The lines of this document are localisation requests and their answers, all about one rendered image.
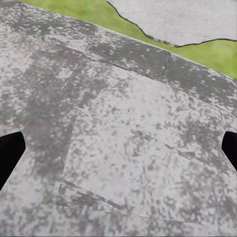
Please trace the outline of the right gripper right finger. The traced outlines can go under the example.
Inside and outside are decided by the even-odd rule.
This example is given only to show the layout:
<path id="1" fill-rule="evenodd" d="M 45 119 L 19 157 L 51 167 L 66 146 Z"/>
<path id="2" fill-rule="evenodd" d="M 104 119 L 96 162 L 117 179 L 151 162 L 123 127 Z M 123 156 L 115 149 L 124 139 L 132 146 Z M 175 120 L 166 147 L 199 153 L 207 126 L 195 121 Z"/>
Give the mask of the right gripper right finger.
<path id="1" fill-rule="evenodd" d="M 225 132 L 222 141 L 222 150 L 237 170 L 237 133 Z"/>

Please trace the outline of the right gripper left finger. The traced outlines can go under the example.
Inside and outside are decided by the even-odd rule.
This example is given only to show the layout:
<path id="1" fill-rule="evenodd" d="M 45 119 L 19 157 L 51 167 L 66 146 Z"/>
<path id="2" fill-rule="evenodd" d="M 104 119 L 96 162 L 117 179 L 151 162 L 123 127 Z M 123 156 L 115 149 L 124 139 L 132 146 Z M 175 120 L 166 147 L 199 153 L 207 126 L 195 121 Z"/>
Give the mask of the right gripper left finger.
<path id="1" fill-rule="evenodd" d="M 21 131 L 0 137 L 0 191 L 26 150 Z"/>

